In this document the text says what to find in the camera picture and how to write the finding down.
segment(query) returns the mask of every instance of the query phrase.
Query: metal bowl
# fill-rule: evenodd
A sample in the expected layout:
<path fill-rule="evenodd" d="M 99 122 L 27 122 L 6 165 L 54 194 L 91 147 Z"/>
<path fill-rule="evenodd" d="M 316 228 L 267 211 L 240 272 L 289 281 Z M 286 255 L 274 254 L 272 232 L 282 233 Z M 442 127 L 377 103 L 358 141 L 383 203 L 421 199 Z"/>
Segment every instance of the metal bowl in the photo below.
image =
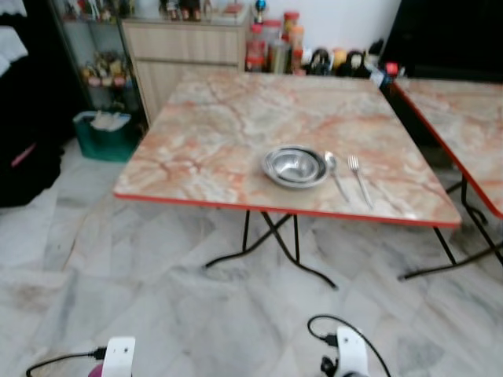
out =
<path fill-rule="evenodd" d="M 318 161 L 299 149 L 280 149 L 270 155 L 269 162 L 277 176 L 290 182 L 311 181 L 319 171 Z"/>
<path fill-rule="evenodd" d="M 272 181 L 291 189 L 319 185 L 329 173 L 320 155 L 300 145 L 286 145 L 267 153 L 262 167 Z"/>

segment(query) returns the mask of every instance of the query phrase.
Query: marble floor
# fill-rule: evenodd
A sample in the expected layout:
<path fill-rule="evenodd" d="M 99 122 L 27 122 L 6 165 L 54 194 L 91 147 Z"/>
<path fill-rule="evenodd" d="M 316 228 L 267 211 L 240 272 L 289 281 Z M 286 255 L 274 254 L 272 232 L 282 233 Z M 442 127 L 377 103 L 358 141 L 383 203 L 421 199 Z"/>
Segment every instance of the marble floor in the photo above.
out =
<path fill-rule="evenodd" d="M 393 376 L 501 376 L 503 269 L 495 257 L 399 283 L 407 269 L 446 262 L 431 229 L 302 217 L 303 262 L 338 291 L 289 264 L 274 240 L 205 271 L 204 262 L 239 248 L 244 213 L 114 199 L 122 167 L 84 159 L 72 142 L 51 189 L 0 210 L 1 376 L 133 335 L 138 377 L 315 377 L 321 357 L 335 355 L 307 333 L 319 313 L 359 326 Z M 439 175 L 445 185 L 459 178 Z M 497 238 L 501 224 L 489 219 Z M 264 229 L 252 215 L 252 233 Z M 292 224 L 281 232 L 292 244 Z M 485 247 L 468 219 L 445 234 L 457 256 Z M 372 377 L 384 375 L 372 355 L 369 364 Z M 84 377 L 93 366 L 68 361 L 37 375 Z"/>

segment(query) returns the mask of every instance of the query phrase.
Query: white wall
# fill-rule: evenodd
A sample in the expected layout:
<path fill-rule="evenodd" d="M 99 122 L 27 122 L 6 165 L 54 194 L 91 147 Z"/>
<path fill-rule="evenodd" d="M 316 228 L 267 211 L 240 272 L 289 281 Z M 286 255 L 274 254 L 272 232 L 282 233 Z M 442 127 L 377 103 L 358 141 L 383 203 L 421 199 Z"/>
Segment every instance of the white wall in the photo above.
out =
<path fill-rule="evenodd" d="M 266 18 L 282 18 L 285 10 L 300 13 L 305 45 L 368 49 L 390 34 L 400 0 L 267 0 Z"/>

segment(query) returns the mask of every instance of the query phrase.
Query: table top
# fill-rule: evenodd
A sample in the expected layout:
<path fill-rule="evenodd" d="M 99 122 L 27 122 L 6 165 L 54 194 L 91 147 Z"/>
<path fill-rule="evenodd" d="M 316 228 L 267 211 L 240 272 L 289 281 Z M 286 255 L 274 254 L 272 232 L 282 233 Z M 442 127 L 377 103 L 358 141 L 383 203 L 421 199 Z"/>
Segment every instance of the table top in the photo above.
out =
<path fill-rule="evenodd" d="M 395 84 L 487 207 L 503 218 L 503 85 L 421 79 Z"/>
<path fill-rule="evenodd" d="M 316 188 L 275 185 L 264 155 L 305 145 L 339 162 Z M 347 167 L 355 154 L 374 209 Z M 456 227 L 460 215 L 379 90 L 368 80 L 187 75 L 121 173 L 124 199 Z"/>

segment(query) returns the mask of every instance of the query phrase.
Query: green basket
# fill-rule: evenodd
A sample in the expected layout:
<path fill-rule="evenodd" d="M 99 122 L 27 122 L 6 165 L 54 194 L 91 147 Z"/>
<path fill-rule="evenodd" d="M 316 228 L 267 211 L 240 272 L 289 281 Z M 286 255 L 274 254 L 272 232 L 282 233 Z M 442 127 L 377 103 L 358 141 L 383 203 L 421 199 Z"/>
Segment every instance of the green basket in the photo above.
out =
<path fill-rule="evenodd" d="M 97 112 L 81 112 L 73 119 L 83 156 L 88 159 L 124 163 L 133 155 L 141 133 L 131 122 L 131 115 L 120 114 L 125 124 L 118 130 L 97 130 L 91 126 Z"/>

